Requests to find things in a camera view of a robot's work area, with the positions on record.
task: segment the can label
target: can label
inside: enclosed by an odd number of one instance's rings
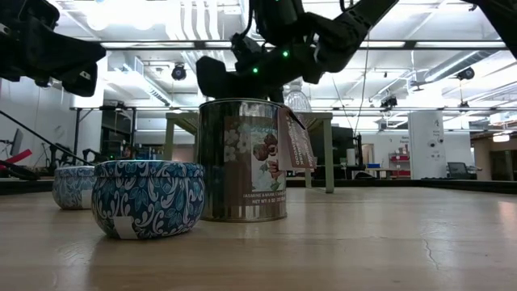
[[[267,117],[225,118],[225,195],[232,205],[285,201],[286,175],[278,168],[278,122]]]

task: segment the wooden table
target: wooden table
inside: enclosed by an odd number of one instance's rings
[[[105,238],[52,194],[0,196],[5,291],[514,291],[517,196],[426,188],[288,189],[280,221],[200,221]]]

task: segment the blue patterned candle tin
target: blue patterned candle tin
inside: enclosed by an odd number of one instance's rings
[[[161,238],[189,231],[204,206],[204,169],[189,162],[110,161],[95,167],[92,211],[112,238]]]
[[[52,195],[64,210],[90,209],[94,167],[63,167],[54,172]]]

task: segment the white label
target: white label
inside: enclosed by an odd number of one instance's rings
[[[81,191],[81,206],[83,209],[91,209],[91,190]]]
[[[113,217],[115,231],[122,239],[138,239],[132,228],[132,217]]]

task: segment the table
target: table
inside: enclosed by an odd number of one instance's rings
[[[399,169],[390,169],[390,168],[366,168],[365,171],[375,171],[376,172],[376,177],[378,179],[380,179],[380,173],[382,171],[385,171],[386,172],[386,179],[389,179],[389,177],[391,176],[391,172],[392,171],[399,171]]]
[[[334,170],[333,170],[333,152],[332,152],[332,113],[331,112],[304,112],[301,113],[307,129],[314,130],[323,124],[323,145],[325,149],[325,192],[334,193]],[[199,127],[199,114],[197,112],[185,113],[167,113],[167,126],[165,135],[165,149],[163,159],[172,160],[172,152],[174,149],[174,127],[178,125],[181,129],[185,129],[188,133],[193,134],[194,139],[194,156],[197,162],[198,144],[197,129]],[[311,188],[311,171],[305,171],[305,186]]]

